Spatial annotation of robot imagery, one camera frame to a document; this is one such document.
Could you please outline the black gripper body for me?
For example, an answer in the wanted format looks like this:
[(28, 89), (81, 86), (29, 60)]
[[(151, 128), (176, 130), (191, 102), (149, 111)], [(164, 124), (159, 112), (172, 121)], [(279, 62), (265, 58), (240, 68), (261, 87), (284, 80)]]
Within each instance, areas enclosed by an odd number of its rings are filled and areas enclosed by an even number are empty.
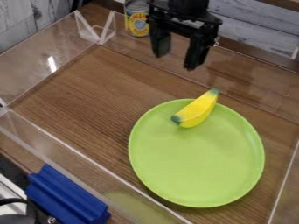
[(209, 0), (148, 0), (151, 36), (161, 39), (176, 33), (205, 39), (219, 36), (223, 21), (208, 11)]

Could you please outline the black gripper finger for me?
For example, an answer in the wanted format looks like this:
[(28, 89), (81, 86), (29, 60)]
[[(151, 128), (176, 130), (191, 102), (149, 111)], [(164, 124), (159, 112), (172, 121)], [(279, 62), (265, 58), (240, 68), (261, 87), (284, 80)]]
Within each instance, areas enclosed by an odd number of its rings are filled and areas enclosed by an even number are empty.
[(167, 24), (149, 18), (149, 36), (152, 51), (156, 58), (161, 58), (171, 51), (171, 31)]
[(191, 43), (185, 53), (183, 67), (191, 71), (200, 66), (205, 60), (209, 51), (209, 43), (204, 35), (195, 33), (191, 36)]

